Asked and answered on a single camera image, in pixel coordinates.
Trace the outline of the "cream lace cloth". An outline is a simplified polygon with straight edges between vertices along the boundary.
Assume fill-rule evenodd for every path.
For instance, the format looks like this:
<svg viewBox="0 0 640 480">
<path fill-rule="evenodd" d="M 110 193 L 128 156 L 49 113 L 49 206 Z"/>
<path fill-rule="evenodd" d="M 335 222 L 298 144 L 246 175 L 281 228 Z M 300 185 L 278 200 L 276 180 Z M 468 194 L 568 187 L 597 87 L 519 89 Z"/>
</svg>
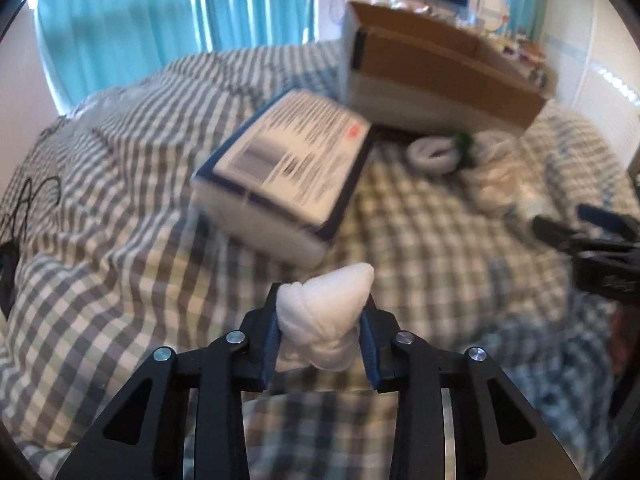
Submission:
<svg viewBox="0 0 640 480">
<path fill-rule="evenodd" d="M 509 212 L 529 217 L 541 211 L 540 195 L 525 177 L 524 162 L 513 154 L 460 172 L 460 180 L 475 208 L 489 217 Z"/>
</svg>

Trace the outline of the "white sock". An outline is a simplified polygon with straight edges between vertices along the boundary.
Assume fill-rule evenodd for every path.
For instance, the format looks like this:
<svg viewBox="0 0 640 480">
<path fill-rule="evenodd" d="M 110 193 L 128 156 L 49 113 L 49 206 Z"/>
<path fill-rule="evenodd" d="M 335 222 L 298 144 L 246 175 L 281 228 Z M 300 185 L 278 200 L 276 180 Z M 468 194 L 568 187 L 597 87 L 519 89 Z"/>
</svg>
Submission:
<svg viewBox="0 0 640 480">
<path fill-rule="evenodd" d="M 373 281 L 373 266 L 358 262 L 303 283 L 281 285 L 276 297 L 282 333 L 276 370 L 347 370 L 358 352 L 359 319 Z"/>
</svg>

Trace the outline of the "black white tissue pack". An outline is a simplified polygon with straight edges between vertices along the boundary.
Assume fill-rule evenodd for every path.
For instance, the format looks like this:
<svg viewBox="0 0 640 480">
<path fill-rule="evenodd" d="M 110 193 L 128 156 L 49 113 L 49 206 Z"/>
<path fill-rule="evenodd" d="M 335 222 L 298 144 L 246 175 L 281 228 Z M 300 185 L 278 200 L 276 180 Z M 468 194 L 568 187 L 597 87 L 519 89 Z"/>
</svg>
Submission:
<svg viewBox="0 0 640 480">
<path fill-rule="evenodd" d="M 324 259 L 372 146 L 370 122 L 332 99 L 285 91 L 194 172 L 209 221 L 280 262 Z"/>
</svg>

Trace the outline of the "gray checkered bed quilt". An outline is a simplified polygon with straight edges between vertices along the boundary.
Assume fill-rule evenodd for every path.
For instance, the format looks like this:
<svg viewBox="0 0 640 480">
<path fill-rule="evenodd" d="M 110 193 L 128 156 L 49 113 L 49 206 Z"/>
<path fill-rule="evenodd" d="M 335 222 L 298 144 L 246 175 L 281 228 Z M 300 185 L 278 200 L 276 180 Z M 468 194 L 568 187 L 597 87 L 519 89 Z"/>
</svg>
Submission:
<svg viewBox="0 0 640 480">
<path fill-rule="evenodd" d="M 187 56 L 40 134 L 1 202 L 2 234 L 23 234 L 1 419 L 40 477 L 56 475 L 151 351 L 203 347 L 272 283 L 305 278 L 211 226 L 190 179 L 281 91 L 334 96 L 337 58 L 335 42 Z M 575 290 L 562 255 L 380 143 L 322 269 L 358 261 L 374 266 L 374 299 L 401 327 L 439 348 L 485 348 L 584 476 L 605 459 L 618 437 L 615 307 Z"/>
</svg>

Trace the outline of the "white sliding wardrobe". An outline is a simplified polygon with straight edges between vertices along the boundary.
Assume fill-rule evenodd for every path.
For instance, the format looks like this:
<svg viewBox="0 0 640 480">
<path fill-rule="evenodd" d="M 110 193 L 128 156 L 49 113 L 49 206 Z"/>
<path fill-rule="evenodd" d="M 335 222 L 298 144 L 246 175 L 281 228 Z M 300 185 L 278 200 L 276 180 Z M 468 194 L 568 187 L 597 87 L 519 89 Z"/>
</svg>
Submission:
<svg viewBox="0 0 640 480">
<path fill-rule="evenodd" d="M 547 0 L 541 36 L 555 99 L 591 120 L 623 166 L 639 148 L 639 49 L 610 0 Z"/>
</svg>

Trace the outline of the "white oval vanity mirror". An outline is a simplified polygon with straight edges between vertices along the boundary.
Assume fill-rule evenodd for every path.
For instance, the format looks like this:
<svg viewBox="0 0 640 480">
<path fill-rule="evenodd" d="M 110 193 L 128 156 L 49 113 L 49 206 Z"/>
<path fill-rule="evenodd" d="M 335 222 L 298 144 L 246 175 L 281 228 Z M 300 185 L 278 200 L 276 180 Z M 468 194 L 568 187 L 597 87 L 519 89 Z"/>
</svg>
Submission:
<svg viewBox="0 0 640 480">
<path fill-rule="evenodd" d="M 500 32 L 510 18 L 506 0 L 469 0 L 469 11 L 473 23 L 483 32 Z"/>
</svg>

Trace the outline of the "brown cardboard box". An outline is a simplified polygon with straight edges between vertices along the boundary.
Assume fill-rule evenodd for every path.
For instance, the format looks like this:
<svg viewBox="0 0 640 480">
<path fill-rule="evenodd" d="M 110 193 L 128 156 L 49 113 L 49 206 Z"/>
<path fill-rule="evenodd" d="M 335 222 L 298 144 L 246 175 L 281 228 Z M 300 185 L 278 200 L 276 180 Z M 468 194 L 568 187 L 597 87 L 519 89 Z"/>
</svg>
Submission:
<svg viewBox="0 0 640 480">
<path fill-rule="evenodd" d="M 546 105 L 491 44 L 421 14 L 356 0 L 345 9 L 338 95 L 371 124 L 454 136 L 521 136 Z"/>
</svg>

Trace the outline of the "large blue curtain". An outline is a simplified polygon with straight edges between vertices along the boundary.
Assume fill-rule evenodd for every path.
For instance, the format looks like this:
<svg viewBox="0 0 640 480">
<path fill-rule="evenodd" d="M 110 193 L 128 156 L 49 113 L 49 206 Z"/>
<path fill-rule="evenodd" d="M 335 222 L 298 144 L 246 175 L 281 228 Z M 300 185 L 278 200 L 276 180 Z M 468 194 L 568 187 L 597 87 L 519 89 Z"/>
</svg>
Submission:
<svg viewBox="0 0 640 480">
<path fill-rule="evenodd" d="M 37 0 L 35 26 L 59 113 L 186 55 L 314 36 L 314 0 Z"/>
</svg>

